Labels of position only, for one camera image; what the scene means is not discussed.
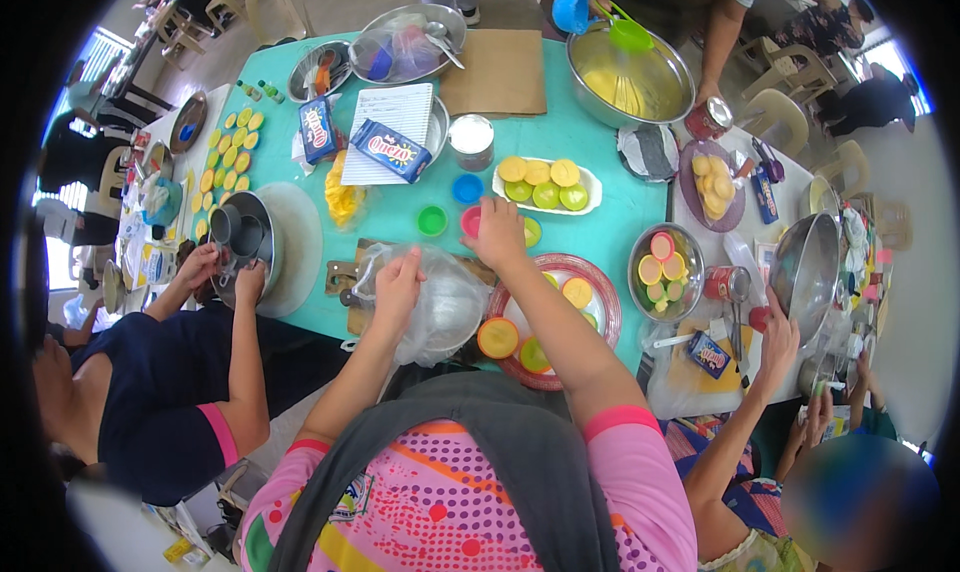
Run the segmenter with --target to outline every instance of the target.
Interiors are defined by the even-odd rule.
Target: floral dress
[[[780,47],[805,45],[820,58],[863,47],[863,33],[854,27],[846,5],[836,9],[808,7],[774,32],[773,39]]]

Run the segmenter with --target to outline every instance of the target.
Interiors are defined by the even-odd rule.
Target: notepad
[[[432,108],[433,84],[429,82],[364,89],[357,96],[350,138],[370,119],[390,127],[417,145],[426,145]],[[344,185],[406,184],[406,180],[378,161],[366,157],[353,144],[346,148],[341,182]]]

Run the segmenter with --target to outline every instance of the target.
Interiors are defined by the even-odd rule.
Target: red tin can
[[[750,292],[750,272],[743,266],[707,266],[703,296],[708,300],[743,303]]]
[[[683,125],[698,141],[718,139],[734,126],[734,113],[722,98],[708,97],[690,110]]]

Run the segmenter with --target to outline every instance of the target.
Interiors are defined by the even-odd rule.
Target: shoe
[[[480,7],[479,5],[474,7],[474,9],[469,9],[468,12],[471,12],[470,15],[467,15],[466,11],[460,10],[460,14],[463,16],[463,22],[466,23],[466,26],[476,26],[480,24]]]

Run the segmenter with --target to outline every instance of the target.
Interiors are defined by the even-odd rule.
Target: white table
[[[190,198],[199,190],[200,184],[200,175],[204,172],[204,165],[207,161],[207,142],[210,139],[210,135],[213,134],[214,129],[217,128],[217,121],[220,120],[220,114],[224,109],[224,104],[227,102],[227,97],[230,95],[232,85],[224,84],[219,86],[209,93],[206,94],[206,122],[203,124],[203,128],[199,132],[197,140],[194,141],[193,145],[186,150],[185,153],[180,155],[174,155],[174,171],[173,171],[173,181],[174,182],[183,182],[186,180],[187,172],[189,170],[194,171],[194,183],[190,192],[187,193],[184,191],[183,203],[181,207],[188,208],[190,206]],[[170,144],[170,134],[173,133],[174,122],[177,121],[177,116],[180,114],[180,108],[171,111],[169,114],[157,118],[153,122],[144,126],[143,130],[146,133],[150,134],[150,145],[153,145],[155,141],[161,140],[167,145]],[[134,208],[129,214],[124,214],[121,216],[121,226],[125,216],[139,216],[140,211],[138,208]],[[190,235],[190,228],[187,225],[190,224],[189,220],[192,217],[188,217],[185,223],[180,225],[180,229],[177,232],[177,236],[173,241],[162,240],[154,241],[153,238],[149,236],[150,228],[146,228],[146,235],[144,240],[146,243],[151,243],[155,245],[166,245],[176,247],[183,241],[185,236]],[[116,261],[120,262],[120,258],[123,256],[123,253],[119,250],[119,241],[117,246]],[[138,312],[143,306],[147,296],[150,293],[162,293],[163,289],[166,288],[166,285],[148,285],[145,287],[140,287],[138,289],[132,290],[124,301],[122,311],[126,314],[128,312]]]
[[[674,124],[674,131],[677,132],[681,144],[686,145],[691,140],[690,134],[682,123]],[[727,151],[738,150],[752,158],[753,161],[760,162],[760,157],[751,143],[752,139],[751,134],[735,126],[717,142]],[[746,189],[748,191],[746,194],[746,209],[743,213],[743,219],[735,230],[750,247],[751,253],[754,251],[755,240],[762,243],[776,243],[784,229],[797,222],[800,195],[813,179],[813,175],[800,164],[775,149],[774,152],[777,159],[783,163],[784,168],[784,181],[772,185],[779,220],[769,225],[763,223],[757,198],[754,196],[752,186],[748,185],[748,189]],[[688,230],[700,244],[704,266],[730,266],[731,261],[723,248],[723,234],[707,229],[697,218],[694,218],[677,182],[674,183],[671,203],[673,206],[673,222]],[[742,322],[744,325],[747,324],[751,307],[755,305],[758,304],[752,300],[743,304]],[[690,313],[690,319],[708,321],[719,318],[722,314],[723,310],[719,302],[701,298],[700,303]],[[674,334],[672,328],[658,328],[657,332],[659,333],[657,338],[668,338]],[[748,356],[750,365],[745,370],[750,377],[750,381],[753,381],[760,367],[761,342],[761,334],[754,332],[753,345]],[[812,347],[800,350],[797,361],[787,374],[783,384],[776,391],[771,400],[772,403],[797,398],[800,395],[797,390],[797,374],[800,363],[810,357],[812,351]],[[657,418],[670,420],[705,414],[719,414],[731,412],[738,408],[740,401],[743,399],[743,393],[739,388],[732,392],[691,394],[678,392],[676,388],[669,386],[666,382],[666,376],[670,367],[671,353],[672,347],[649,350],[649,354],[654,357],[654,371],[647,387],[647,400]]]

